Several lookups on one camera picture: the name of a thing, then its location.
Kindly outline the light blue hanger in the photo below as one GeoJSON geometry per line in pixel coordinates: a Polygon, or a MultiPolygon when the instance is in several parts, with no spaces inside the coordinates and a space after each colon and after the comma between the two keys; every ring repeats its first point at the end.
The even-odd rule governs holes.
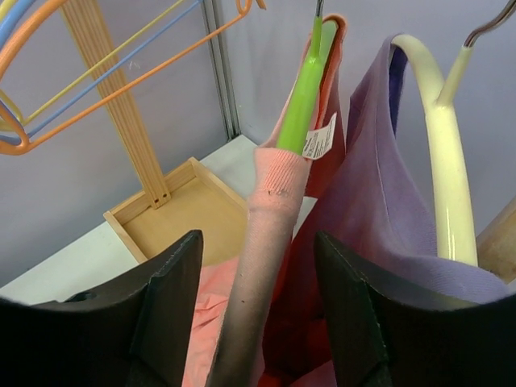
{"type": "MultiPolygon", "coordinates": [[[[22,12],[21,15],[25,12],[28,6],[30,6],[33,3],[33,1],[23,1],[20,6],[16,3],[13,5],[13,9],[10,10],[6,16],[6,19],[1,24],[1,37],[4,37],[4,30],[6,28],[10,28],[10,25],[12,22],[14,22],[13,18],[18,18],[19,12],[22,12]]],[[[19,31],[16,31],[16,34],[12,36],[12,38],[9,39],[9,41],[2,46],[1,51],[1,73],[3,74],[3,71],[5,70],[4,67],[8,67],[10,65],[10,62],[12,59],[17,55],[17,52],[19,49],[24,45],[25,38],[30,37],[30,35],[39,27],[39,25],[51,14],[54,10],[56,10],[56,7],[61,6],[64,4],[65,1],[47,1],[45,2],[40,9],[35,12],[30,19],[27,19],[26,22],[19,28],[19,31]]],[[[190,11],[192,11],[195,7],[200,6],[203,1],[193,1],[193,3],[182,13],[180,13],[175,19],[170,20],[168,23],[166,23],[158,32],[156,32],[154,35],[151,35],[148,39],[146,39],[143,43],[141,43],[139,46],[137,46],[134,50],[129,52],[124,58],[113,64],[110,68],[108,68],[99,78],[97,78],[93,83],[88,85],[86,88],[84,88],[79,94],[77,94],[75,97],[70,99],[66,104],[64,104],[59,110],[56,110],[52,115],[47,117],[46,120],[44,120],[39,126],[35,127],[33,130],[29,131],[28,133],[25,132],[24,124],[30,123],[33,119],[37,118],[43,111],[45,111],[47,108],[49,108],[54,102],[59,100],[61,97],[63,97],[65,94],[67,94],[69,91],[71,91],[73,88],[75,88],[76,85],[80,84],[86,77],[90,76],[96,69],[99,69],[102,67],[107,61],[109,61],[112,57],[116,56],[121,50],[123,50],[127,45],[131,44],[133,41],[137,40],[142,34],[144,34],[148,29],[152,28],[155,24],[157,24],[159,21],[161,21],[166,15],[168,15],[170,12],[172,12],[177,6],[181,5],[183,1],[176,1],[173,3],[169,8],[165,9],[161,14],[159,14],[157,17],[155,17],[151,22],[149,22],[147,25],[142,27],[139,31],[137,31],[135,34],[133,34],[130,38],[128,38],[126,41],[121,43],[117,48],[113,49],[111,52],[109,52],[106,56],[104,56],[101,60],[99,60],[97,63],[94,64],[94,66],[90,69],[88,69],[86,72],[84,72],[82,75],[79,76],[76,80],[74,80],[71,84],[67,85],[64,89],[62,89],[57,95],[52,97],[50,100],[45,102],[37,111],[35,111],[32,115],[28,116],[25,120],[19,120],[18,116],[15,114],[12,114],[12,111],[9,106],[6,106],[4,104],[4,101],[1,98],[1,118],[3,119],[3,122],[5,123],[4,126],[9,126],[10,131],[13,131],[16,133],[17,137],[13,136],[5,136],[1,135],[1,154],[9,155],[9,156],[17,156],[22,155],[24,153],[29,152],[36,146],[40,145],[44,141],[47,141],[48,139],[52,138],[54,135],[60,133],[64,129],[68,128],[69,126],[73,125],[75,122],[83,119],[86,115],[92,113],[96,109],[98,109],[101,106],[106,105],[108,102],[112,101],[114,98],[117,98],[120,94],[128,91],[130,88],[132,88],[135,85],[138,85],[141,81],[144,81],[148,77],[154,75],[156,72],[161,70],[162,68],[166,67],[167,65],[172,64],[175,60],[179,59],[180,57],[186,55],[187,53],[191,52],[194,48],[198,46],[198,44],[194,44],[193,46],[187,48],[183,52],[180,52],[176,56],[170,58],[168,61],[165,61],[164,63],[158,65],[152,70],[149,70],[147,73],[142,75],[139,78],[136,78],[134,81],[130,82],[129,84],[123,86],[120,89],[117,89],[116,91],[112,92],[111,94],[108,94],[106,97],[104,97],[102,100],[100,100],[98,103],[93,104],[92,106],[88,107],[87,109],[83,110],[81,113],[75,115],[74,117],[70,118],[68,121],[62,123],[60,126],[52,129],[45,135],[39,137],[35,141],[31,141],[32,138],[38,134],[40,131],[42,131],[47,125],[49,125],[51,122],[53,122],[57,117],[59,117],[61,114],[63,114],[67,109],[69,109],[72,105],[74,105],[76,102],[78,102],[80,99],[82,99],[84,96],[87,95],[93,88],[95,88],[97,85],[100,85],[103,81],[105,81],[112,73],[114,73],[116,70],[118,70],[122,65],[124,65],[126,62],[128,62],[130,59],[132,59],[133,56],[135,56],[137,53],[139,53],[142,49],[144,49],[147,45],[152,43],[155,39],[157,39],[159,36],[161,36],[163,33],[165,33],[169,28],[171,28],[174,24],[176,24],[179,20],[181,20],[183,17],[185,17],[190,11]]]]}

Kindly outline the green hanger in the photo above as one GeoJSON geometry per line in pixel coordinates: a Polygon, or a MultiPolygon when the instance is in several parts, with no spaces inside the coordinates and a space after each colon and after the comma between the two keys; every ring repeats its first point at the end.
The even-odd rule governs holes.
{"type": "Polygon", "coordinates": [[[302,62],[282,119],[276,147],[299,156],[305,146],[328,57],[337,32],[335,22],[323,21],[324,1],[316,2],[310,46],[302,62]]]}

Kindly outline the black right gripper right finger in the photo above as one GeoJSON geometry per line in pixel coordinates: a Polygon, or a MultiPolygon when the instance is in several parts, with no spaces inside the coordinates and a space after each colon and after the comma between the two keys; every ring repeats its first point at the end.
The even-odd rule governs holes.
{"type": "Polygon", "coordinates": [[[515,298],[436,293],[319,232],[314,260],[339,386],[512,386],[515,298]]]}

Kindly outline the pink t shirt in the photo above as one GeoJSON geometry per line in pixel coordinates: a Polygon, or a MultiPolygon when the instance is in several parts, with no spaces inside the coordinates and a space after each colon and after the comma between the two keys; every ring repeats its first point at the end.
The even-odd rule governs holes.
{"type": "Polygon", "coordinates": [[[322,19],[322,84],[308,110],[310,135],[323,137],[321,156],[304,158],[281,150],[282,114],[268,140],[254,151],[256,187],[248,199],[246,239],[239,256],[202,268],[182,384],[203,386],[212,368],[224,372],[223,386],[282,386],[265,368],[264,326],[279,292],[283,259],[292,241],[304,196],[318,197],[327,173],[343,160],[338,73],[346,22],[322,19]]]}

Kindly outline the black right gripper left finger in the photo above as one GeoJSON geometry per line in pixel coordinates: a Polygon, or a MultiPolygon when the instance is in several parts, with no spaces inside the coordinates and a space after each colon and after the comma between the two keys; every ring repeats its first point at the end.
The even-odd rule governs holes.
{"type": "Polygon", "coordinates": [[[192,230],[63,302],[1,301],[4,386],[179,386],[202,265],[192,230]]]}

